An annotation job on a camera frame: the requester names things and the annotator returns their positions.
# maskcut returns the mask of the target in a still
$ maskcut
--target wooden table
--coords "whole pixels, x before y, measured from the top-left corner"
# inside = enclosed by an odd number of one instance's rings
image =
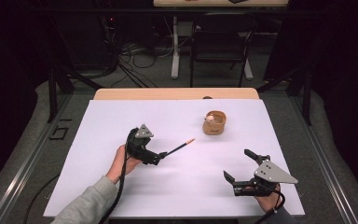
[[[253,88],[147,88],[99,89],[94,100],[259,99]]]
[[[214,100],[201,100],[205,96]],[[210,110],[227,114],[227,126],[221,135],[202,132],[203,116]],[[243,154],[244,148],[250,148],[260,155],[270,155],[288,172],[267,109],[255,89],[100,89],[89,102],[44,216],[57,216],[95,183],[112,162],[112,148],[123,144],[128,131],[143,123],[155,135],[149,150],[162,152],[185,140],[197,140],[158,166],[141,165],[126,176],[123,200],[111,217],[260,216],[263,211],[253,197],[234,196],[223,171],[245,180],[251,178],[257,165]],[[282,191],[287,211],[294,216],[304,215],[296,187],[283,184]]]

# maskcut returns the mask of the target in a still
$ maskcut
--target white tabletop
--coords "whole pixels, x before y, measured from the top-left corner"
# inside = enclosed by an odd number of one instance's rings
[[[221,135],[202,131],[204,116],[211,110],[227,115]],[[237,180],[250,180],[257,165],[243,154],[249,148],[256,154],[269,154],[289,172],[262,100],[94,100],[89,102],[44,216],[57,216],[104,175],[117,147],[125,143],[131,129],[143,123],[155,135],[147,148],[157,153],[196,140],[157,166],[140,164],[127,175],[111,217],[260,216],[263,211],[253,197],[234,196],[223,171]],[[282,184],[282,192],[288,212],[304,215],[296,187]]]

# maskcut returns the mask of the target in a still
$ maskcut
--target black chair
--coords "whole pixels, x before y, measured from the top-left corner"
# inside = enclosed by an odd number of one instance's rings
[[[207,13],[193,21],[190,50],[190,87],[193,79],[239,79],[245,75],[249,43],[257,23],[246,13]],[[241,63],[239,77],[195,77],[194,63]]]

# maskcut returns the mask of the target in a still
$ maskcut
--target gray sleeve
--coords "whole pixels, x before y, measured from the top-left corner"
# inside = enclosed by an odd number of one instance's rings
[[[299,224],[290,214],[284,209],[280,208],[277,213],[266,219],[268,224]]]
[[[98,223],[117,196],[117,187],[106,176],[71,201],[52,223]]]

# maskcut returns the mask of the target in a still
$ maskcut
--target small wooden cup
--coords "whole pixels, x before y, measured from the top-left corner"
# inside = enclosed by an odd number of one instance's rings
[[[208,116],[213,116],[213,120],[207,120]],[[225,130],[226,114],[222,111],[213,110],[206,114],[205,121],[202,125],[203,131],[208,135],[218,135]]]

